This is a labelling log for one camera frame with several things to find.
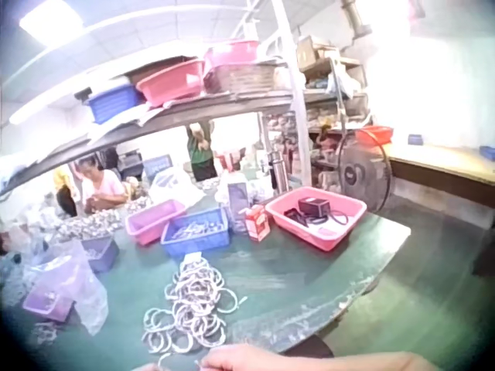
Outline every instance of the small cardboard box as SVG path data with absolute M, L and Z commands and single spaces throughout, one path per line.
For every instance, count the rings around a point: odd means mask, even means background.
M 300 70 L 312 66 L 317 60 L 325 57 L 325 49 L 331 47 L 326 40 L 307 36 L 297 44 L 297 64 Z

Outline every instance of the blue crate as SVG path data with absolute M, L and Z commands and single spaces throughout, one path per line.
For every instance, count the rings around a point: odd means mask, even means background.
M 423 145 L 423 137 L 420 134 L 410 134 L 408 137 L 408 144 L 410 145 Z
M 93 111 L 94 122 L 103 124 L 116 114 L 120 114 L 139 104 L 139 93 L 134 85 L 122 85 L 99 93 L 87 100 Z
M 107 272 L 113 267 L 119 251 L 113 236 L 82 240 L 81 243 L 85 250 L 96 250 L 100 253 L 97 259 L 87 260 L 94 273 Z
M 482 145 L 480 147 L 480 154 L 484 158 L 488 158 L 490 161 L 495 161 L 495 148 L 488 145 Z
M 220 222 L 223 228 L 220 231 L 204 234 L 199 237 L 172 240 L 172 236 L 177 230 L 190 225 L 192 222 Z M 185 255 L 213 249 L 215 247 L 228 246 L 230 243 L 228 227 L 227 214 L 225 213 L 225 210 L 221 208 L 182 216 L 171 220 L 168 226 L 165 227 L 161 244 L 163 249 L 171 256 Z
M 170 155 L 150 158 L 149 160 L 144 160 L 142 164 L 145 166 L 145 174 L 149 184 L 153 183 L 153 179 L 159 172 L 171 168 L 173 165 Z

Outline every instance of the pink shirt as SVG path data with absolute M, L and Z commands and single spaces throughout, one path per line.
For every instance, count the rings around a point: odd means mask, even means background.
M 101 180 L 100 188 L 95 189 L 93 182 L 84 178 L 83 180 L 83 203 L 86 205 L 87 199 L 95 193 L 103 193 L 105 195 L 120 196 L 125 194 L 124 185 L 118 180 L 117 176 L 111 170 L 103 171 L 103 180 Z

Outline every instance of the floor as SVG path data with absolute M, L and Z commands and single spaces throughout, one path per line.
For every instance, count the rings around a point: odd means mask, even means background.
M 472 275 L 483 231 L 396 196 L 381 215 L 411 236 L 377 288 L 320 336 L 336 356 L 409 351 L 463 369 L 494 323 L 495 279 Z

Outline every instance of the woman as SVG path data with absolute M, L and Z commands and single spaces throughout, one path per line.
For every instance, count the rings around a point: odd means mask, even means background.
M 125 188 L 111 170 L 99 170 L 94 156 L 78 163 L 83 180 L 83 205 L 86 213 L 113 209 L 127 201 Z
M 186 126 L 187 149 L 191 158 L 194 178 L 197 182 L 215 178 L 217 170 L 213 162 L 213 151 L 211 150 L 211 131 L 213 122 L 201 121 L 198 124 Z
M 56 201 L 60 208 L 71 217 L 77 216 L 74 202 L 76 187 L 67 165 L 61 165 L 53 171 L 53 184 L 56 190 Z

